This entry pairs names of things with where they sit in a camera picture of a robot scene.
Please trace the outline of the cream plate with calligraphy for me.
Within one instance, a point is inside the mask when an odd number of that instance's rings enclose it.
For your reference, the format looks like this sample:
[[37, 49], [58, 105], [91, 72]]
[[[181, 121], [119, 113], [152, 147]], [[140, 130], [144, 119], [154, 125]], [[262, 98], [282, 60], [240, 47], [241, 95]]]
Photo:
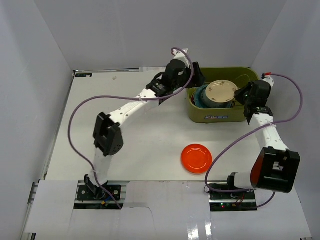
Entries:
[[217, 80], [210, 83], [205, 89], [206, 97], [216, 103], [227, 103], [234, 99], [238, 90], [236, 84], [228, 80]]

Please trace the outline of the blue patterned small plate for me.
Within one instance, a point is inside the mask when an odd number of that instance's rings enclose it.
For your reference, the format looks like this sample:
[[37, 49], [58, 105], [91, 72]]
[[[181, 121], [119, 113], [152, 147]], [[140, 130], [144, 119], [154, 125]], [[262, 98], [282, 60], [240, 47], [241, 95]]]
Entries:
[[231, 108], [232, 107], [232, 101], [228, 101], [228, 102], [214, 102], [209, 100], [209, 98], [206, 95], [206, 88], [207, 85], [204, 86], [204, 88], [201, 90], [200, 92], [200, 99], [202, 101], [202, 103], [206, 106], [206, 108], [208, 109], [226, 109], [226, 108]]

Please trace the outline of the orange plate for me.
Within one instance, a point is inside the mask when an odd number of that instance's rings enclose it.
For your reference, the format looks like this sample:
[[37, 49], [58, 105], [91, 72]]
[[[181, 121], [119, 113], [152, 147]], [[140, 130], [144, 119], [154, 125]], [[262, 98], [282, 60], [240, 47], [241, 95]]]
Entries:
[[208, 171], [213, 157], [204, 145], [190, 144], [182, 150], [180, 160], [188, 172], [199, 175]]

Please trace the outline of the teal scalloped plate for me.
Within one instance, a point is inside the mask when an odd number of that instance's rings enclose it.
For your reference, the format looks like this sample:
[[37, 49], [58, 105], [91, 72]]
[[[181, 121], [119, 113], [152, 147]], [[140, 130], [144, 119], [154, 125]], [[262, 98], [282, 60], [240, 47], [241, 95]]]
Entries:
[[197, 87], [193, 94], [194, 105], [200, 109], [207, 109], [208, 106], [202, 100], [202, 93], [206, 89], [207, 85]]

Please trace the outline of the red plate with teal flower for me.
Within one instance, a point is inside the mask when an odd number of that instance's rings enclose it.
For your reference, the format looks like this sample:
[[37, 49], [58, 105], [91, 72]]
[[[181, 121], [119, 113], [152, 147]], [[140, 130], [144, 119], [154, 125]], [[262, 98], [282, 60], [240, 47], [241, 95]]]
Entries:
[[195, 94], [193, 93], [192, 94], [192, 96], [191, 96], [191, 98], [190, 98], [190, 100], [191, 100], [191, 103], [194, 105], [194, 106], [196, 106], [196, 103], [195, 103]]

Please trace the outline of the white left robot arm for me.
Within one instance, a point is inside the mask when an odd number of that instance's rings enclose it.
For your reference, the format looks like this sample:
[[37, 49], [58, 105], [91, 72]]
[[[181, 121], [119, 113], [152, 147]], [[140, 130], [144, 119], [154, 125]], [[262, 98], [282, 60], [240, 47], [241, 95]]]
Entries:
[[125, 128], [147, 111], [169, 99], [174, 91], [182, 87], [200, 87], [204, 82], [205, 77], [198, 62], [187, 67], [183, 61], [173, 59], [164, 72], [156, 74], [146, 85], [138, 95], [137, 101], [132, 100], [109, 114], [99, 113], [93, 131], [94, 170], [84, 177], [90, 196], [99, 200], [106, 195], [107, 174], [113, 156], [124, 146]]

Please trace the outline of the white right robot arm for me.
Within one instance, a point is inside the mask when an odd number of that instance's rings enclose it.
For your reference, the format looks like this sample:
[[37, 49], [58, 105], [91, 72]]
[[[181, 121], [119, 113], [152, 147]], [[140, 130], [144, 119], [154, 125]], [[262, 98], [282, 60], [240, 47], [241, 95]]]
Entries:
[[267, 107], [273, 85], [274, 80], [267, 76], [235, 91], [234, 98], [244, 106], [244, 117], [255, 130], [261, 151], [250, 170], [233, 172], [228, 177], [225, 192], [233, 200], [242, 196], [244, 190], [289, 193], [293, 188], [301, 158], [284, 144]]

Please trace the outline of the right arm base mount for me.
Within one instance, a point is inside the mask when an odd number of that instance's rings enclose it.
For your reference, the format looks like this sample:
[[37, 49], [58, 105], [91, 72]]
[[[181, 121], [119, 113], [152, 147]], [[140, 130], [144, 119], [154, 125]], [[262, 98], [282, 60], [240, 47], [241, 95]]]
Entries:
[[204, 192], [208, 194], [209, 207], [214, 212], [245, 212], [257, 211], [256, 195], [253, 191], [224, 193], [214, 192], [204, 187]]

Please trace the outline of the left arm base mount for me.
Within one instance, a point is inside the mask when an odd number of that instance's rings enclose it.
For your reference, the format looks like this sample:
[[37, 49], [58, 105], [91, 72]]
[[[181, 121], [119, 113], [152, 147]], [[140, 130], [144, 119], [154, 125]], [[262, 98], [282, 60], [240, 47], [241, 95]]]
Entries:
[[[104, 186], [115, 198], [118, 204], [123, 207], [122, 186], [121, 185], [105, 185]], [[95, 196], [85, 184], [77, 187], [74, 206], [75, 210], [120, 210], [108, 193], [104, 190]]]

